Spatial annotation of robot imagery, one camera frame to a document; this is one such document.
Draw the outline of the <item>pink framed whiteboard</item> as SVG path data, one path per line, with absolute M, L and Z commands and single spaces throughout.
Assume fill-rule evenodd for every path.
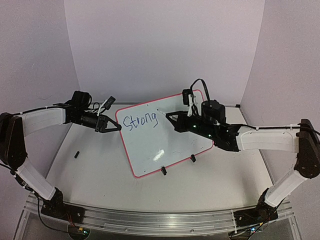
M 164 113 L 188 111 L 178 93 L 118 109 L 115 118 L 135 178 L 161 171 L 213 148 L 212 140 L 191 132 L 179 133 L 157 109 Z

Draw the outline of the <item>black marker cap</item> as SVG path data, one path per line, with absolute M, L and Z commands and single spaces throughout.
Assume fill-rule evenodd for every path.
M 79 151 L 77 151 L 77 152 L 75 153 L 75 155 L 74 155 L 74 158 L 75 158 L 75 159 L 78 157 L 79 153 L 80 153 Z

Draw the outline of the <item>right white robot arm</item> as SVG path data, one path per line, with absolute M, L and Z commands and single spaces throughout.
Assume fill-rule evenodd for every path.
M 236 225 L 244 227 L 278 218 L 277 208 L 288 195 L 308 179 L 320 174 L 319 133 L 308 119 L 297 125 L 257 127 L 226 122 L 226 108 L 216 100 L 206 100 L 201 111 L 191 100 L 183 102 L 187 111 L 166 113 L 165 117 L 179 133 L 191 132 L 213 141 L 227 152 L 277 150 L 296 154 L 296 163 L 288 173 L 259 197 L 257 205 L 238 210 L 233 215 Z

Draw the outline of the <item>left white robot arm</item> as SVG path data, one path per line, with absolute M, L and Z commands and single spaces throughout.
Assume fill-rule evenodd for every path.
M 63 193 L 36 170 L 28 159 L 26 137 L 43 129 L 66 124 L 84 126 L 101 134 L 120 131 L 121 125 L 104 115 L 115 101 L 110 96 L 99 108 L 91 108 L 92 96 L 76 90 L 65 103 L 18 113 L 1 113 L 1 164 L 10 170 L 20 186 L 44 201 L 44 214 L 70 221 L 72 217 L 81 217 L 84 209 L 65 204 Z

